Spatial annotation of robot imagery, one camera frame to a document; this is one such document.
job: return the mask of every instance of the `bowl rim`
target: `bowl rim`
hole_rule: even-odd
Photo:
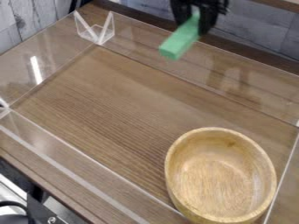
[[[218,217],[218,216],[213,216],[210,214],[204,214],[201,213],[196,208],[189,207],[188,204],[185,203],[185,201],[182,201],[178,197],[177,197],[177,193],[173,190],[172,187],[172,183],[169,181],[169,162],[170,162],[170,158],[173,155],[173,152],[176,151],[176,146],[178,145],[178,143],[182,141],[182,139],[185,139],[186,137],[189,137],[190,135],[200,133],[200,132],[205,132],[205,131],[224,131],[229,134],[232,134],[233,136],[240,137],[244,141],[249,142],[253,145],[253,149],[260,153],[263,160],[265,161],[265,164],[268,166],[269,169],[269,181],[271,181],[271,189],[268,191],[268,194],[265,196],[264,201],[261,202],[261,204],[258,205],[258,207],[250,211],[249,213],[240,215],[237,217]],[[206,219],[209,221],[216,221],[220,223],[238,223],[242,221],[249,221],[253,218],[258,217],[258,215],[267,210],[267,207],[271,204],[271,201],[275,197],[276,194],[276,170],[272,164],[272,161],[265,153],[265,151],[263,150],[263,148],[258,146],[258,144],[245,135],[242,135],[241,133],[236,132],[232,129],[224,129],[220,127],[205,127],[205,128],[198,128],[198,129],[193,129],[188,132],[185,132],[172,143],[172,146],[166,152],[165,155],[165,160],[164,160],[164,176],[165,176],[165,183],[166,183],[166,190],[172,192],[172,196],[176,198],[176,200],[178,201],[178,203],[190,211],[192,214],[194,214],[196,216],[201,217],[202,219]]]

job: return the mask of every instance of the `green block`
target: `green block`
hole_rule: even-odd
[[[198,39],[198,21],[200,13],[196,12],[158,46],[160,54],[168,59],[177,60]]]

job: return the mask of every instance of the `wooden table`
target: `wooden table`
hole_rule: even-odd
[[[106,13],[93,4],[81,9],[89,23],[102,24]],[[297,77],[202,43],[164,66],[154,47],[166,32],[114,19],[104,47],[74,35],[66,17],[0,59],[14,77],[21,68],[8,61],[24,52],[42,61],[45,77],[54,73],[34,89],[32,79],[0,88],[12,109],[0,120],[2,159],[89,222],[188,223],[165,191],[165,152],[188,130],[228,128],[261,145],[284,175],[272,212],[256,223],[295,223]]]

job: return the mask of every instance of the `wooden bowl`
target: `wooden bowl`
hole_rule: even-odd
[[[276,192],[276,172],[260,146],[222,128],[194,129],[172,144],[164,161],[168,193],[193,222],[252,223]]]

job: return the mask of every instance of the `acrylic corner bracket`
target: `acrylic corner bracket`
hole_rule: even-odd
[[[77,11],[73,12],[73,17],[80,37],[93,42],[96,45],[104,45],[114,36],[114,19],[112,12],[106,15],[104,26],[97,24],[89,26]]]

